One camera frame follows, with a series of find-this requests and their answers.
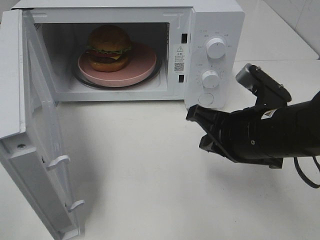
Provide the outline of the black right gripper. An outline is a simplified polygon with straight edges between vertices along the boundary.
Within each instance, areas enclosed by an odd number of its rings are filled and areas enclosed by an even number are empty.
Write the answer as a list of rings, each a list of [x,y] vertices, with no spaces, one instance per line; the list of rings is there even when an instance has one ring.
[[[186,120],[197,123],[205,131],[199,143],[200,149],[234,163],[280,169],[283,159],[263,153],[256,138],[249,135],[249,117],[255,113],[249,108],[229,113],[194,105],[189,108]]]

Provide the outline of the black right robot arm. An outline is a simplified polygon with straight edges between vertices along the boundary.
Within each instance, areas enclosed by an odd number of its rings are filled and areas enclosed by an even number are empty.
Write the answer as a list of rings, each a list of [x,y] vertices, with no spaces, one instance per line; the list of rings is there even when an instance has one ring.
[[[205,131],[199,147],[235,163],[281,168],[284,158],[320,154],[320,95],[275,109],[223,112],[192,106],[186,120]]]

